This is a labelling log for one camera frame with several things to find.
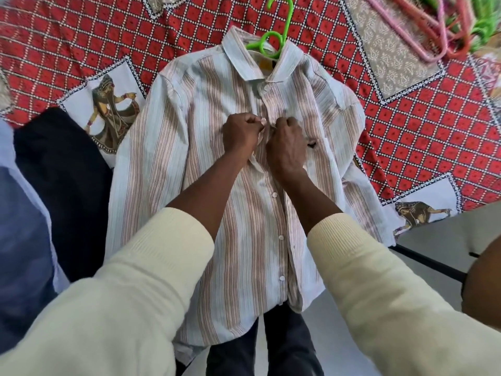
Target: person's left arm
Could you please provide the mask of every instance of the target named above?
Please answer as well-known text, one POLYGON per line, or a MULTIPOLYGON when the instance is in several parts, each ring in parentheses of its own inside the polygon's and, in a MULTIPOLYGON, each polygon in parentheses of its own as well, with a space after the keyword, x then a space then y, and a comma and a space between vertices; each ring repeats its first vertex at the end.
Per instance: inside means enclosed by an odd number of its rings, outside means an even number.
POLYGON ((262 128, 257 116, 230 116, 223 126, 225 154, 95 277, 51 302, 17 347, 0 356, 0 374, 174 375, 171 341, 262 128))

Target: hand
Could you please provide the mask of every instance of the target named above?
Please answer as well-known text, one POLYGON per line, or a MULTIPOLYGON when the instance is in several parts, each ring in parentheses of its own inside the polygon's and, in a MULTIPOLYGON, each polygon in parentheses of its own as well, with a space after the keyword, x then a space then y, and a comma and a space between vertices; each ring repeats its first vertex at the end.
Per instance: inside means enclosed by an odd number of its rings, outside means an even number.
POLYGON ((261 118, 251 113, 229 115, 222 126, 224 151, 247 161, 258 144, 259 132, 264 127, 261 118))
POLYGON ((266 144, 266 157, 273 177, 282 187, 306 174, 303 169, 306 139, 294 117, 277 120, 272 138, 266 144))

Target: cream sleeve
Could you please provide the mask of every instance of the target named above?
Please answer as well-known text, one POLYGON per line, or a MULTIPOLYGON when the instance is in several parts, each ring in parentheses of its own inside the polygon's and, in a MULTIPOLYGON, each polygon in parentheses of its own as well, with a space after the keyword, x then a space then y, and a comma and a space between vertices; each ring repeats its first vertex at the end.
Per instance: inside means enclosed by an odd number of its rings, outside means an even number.
POLYGON ((42 311, 0 357, 0 374, 174 375, 171 341, 213 249, 195 218, 162 209, 94 278, 42 311))
POLYGON ((455 311, 347 214, 325 218, 308 247, 354 341, 383 376, 490 376, 501 333, 455 311))

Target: white floor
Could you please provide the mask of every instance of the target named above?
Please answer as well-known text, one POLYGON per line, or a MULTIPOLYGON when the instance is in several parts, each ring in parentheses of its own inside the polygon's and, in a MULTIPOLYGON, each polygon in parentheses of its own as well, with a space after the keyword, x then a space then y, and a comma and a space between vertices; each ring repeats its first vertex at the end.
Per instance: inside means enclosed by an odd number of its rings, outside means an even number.
MULTIPOLYGON (((403 235, 399 243, 433 257, 435 260, 467 271, 474 259, 468 252, 481 251, 501 234, 501 202, 490 204, 445 221, 417 228, 403 235)), ((459 282, 398 255, 431 287, 438 291, 455 309, 461 306, 459 282)), ((360 353, 341 318, 334 300, 324 292, 304 313, 312 335, 318 358, 326 376, 378 376, 371 361, 360 353)), ((267 371, 266 339, 260 322, 255 375, 265 376, 267 371)), ((185 376, 205 374, 207 351, 197 357, 185 376)))

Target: red patterned fabric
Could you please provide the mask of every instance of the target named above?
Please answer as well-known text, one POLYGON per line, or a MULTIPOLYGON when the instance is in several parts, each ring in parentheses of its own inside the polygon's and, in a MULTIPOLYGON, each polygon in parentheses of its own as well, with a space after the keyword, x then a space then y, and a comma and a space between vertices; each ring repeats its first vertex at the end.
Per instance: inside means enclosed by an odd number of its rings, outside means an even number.
MULTIPOLYGON (((0 67, 24 124, 86 77, 130 56, 148 89, 176 56, 221 43, 231 25, 283 31, 288 6, 187 0, 153 19, 142 0, 11 0, 0 8, 0 67)), ((450 172, 463 209, 501 196, 499 129, 473 61, 385 102, 343 0, 295 0, 289 37, 359 96, 367 115, 357 154, 382 202, 450 172)))

